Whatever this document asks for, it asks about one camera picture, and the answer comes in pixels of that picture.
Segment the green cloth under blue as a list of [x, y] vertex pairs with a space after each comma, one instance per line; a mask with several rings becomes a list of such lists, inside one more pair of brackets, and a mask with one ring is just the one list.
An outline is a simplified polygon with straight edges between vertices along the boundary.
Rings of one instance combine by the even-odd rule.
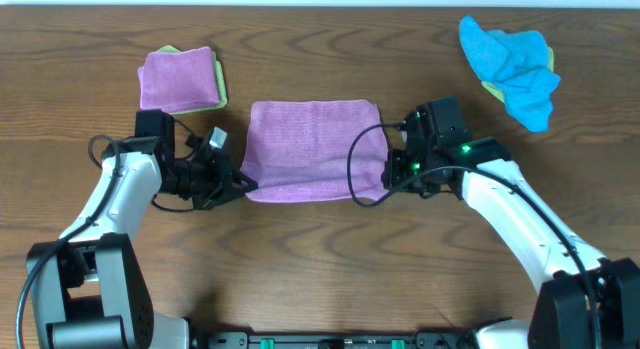
[[[554, 52], [553, 52], [553, 49], [551, 47], [548, 47], [547, 69], [550, 70], [551, 72], [553, 72], [554, 71], [554, 66], [555, 66]], [[492, 84], [490, 82], [487, 82], [487, 81], [482, 81], [481, 85], [483, 86], [483, 88], [485, 90], [487, 90], [497, 100], [499, 100], [501, 103], [505, 103], [504, 93], [501, 90], [499, 90], [494, 84]]]

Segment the folded purple cloth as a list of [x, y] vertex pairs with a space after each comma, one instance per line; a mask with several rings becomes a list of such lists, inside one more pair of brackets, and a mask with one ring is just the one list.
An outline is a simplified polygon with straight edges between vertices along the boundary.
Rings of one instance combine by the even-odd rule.
[[181, 51], [165, 45], [147, 55], [137, 74], [142, 110], [177, 115], [220, 109], [228, 102], [222, 65], [208, 46]]

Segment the folded green cloth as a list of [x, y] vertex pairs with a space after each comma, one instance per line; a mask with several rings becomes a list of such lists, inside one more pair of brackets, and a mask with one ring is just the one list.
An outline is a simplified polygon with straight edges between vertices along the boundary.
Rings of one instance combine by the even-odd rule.
[[228, 95], [224, 72], [216, 53], [210, 47], [181, 51], [172, 45], [157, 50], [160, 90], [158, 104], [171, 114], [216, 110], [225, 107]]

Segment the crumpled blue cloth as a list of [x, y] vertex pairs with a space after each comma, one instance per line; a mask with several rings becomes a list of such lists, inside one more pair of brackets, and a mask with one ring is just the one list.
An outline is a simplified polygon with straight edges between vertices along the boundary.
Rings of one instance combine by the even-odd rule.
[[507, 113], [531, 132], [547, 131], [551, 95], [561, 78], [550, 68], [544, 36], [536, 30], [485, 30], [468, 14], [459, 22], [459, 40], [478, 79], [502, 93]]

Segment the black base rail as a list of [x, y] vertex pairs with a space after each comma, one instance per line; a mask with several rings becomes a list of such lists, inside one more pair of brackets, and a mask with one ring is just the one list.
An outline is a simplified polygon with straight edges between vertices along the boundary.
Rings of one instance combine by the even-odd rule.
[[414, 334], [255, 334], [217, 332], [194, 334], [193, 349], [476, 349], [465, 331], [419, 331]]

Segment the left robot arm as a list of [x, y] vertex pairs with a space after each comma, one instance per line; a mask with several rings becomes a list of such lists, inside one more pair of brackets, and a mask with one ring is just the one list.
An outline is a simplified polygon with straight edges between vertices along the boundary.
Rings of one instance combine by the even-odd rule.
[[42, 348], [243, 348], [245, 337], [203, 333], [187, 319], [155, 311], [133, 248], [147, 208], [160, 193], [190, 199], [196, 211], [245, 196], [257, 184], [212, 137], [178, 160], [160, 134], [110, 140], [99, 182], [61, 236], [36, 243], [16, 323], [33, 306]]

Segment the purple microfiber cloth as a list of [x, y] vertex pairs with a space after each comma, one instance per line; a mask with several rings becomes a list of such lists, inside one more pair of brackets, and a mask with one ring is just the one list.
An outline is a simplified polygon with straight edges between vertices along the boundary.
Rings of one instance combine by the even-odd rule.
[[257, 101], [241, 171], [258, 183], [255, 202], [380, 199], [388, 142], [366, 99]]

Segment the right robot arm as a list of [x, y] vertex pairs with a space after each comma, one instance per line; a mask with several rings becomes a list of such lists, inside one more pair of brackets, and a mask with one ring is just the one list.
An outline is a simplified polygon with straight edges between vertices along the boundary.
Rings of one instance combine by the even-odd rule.
[[446, 185], [498, 233], [537, 293], [532, 319], [474, 329], [477, 348], [636, 348], [639, 267], [608, 259], [580, 238], [528, 184], [492, 137], [391, 151], [383, 183], [422, 196]]

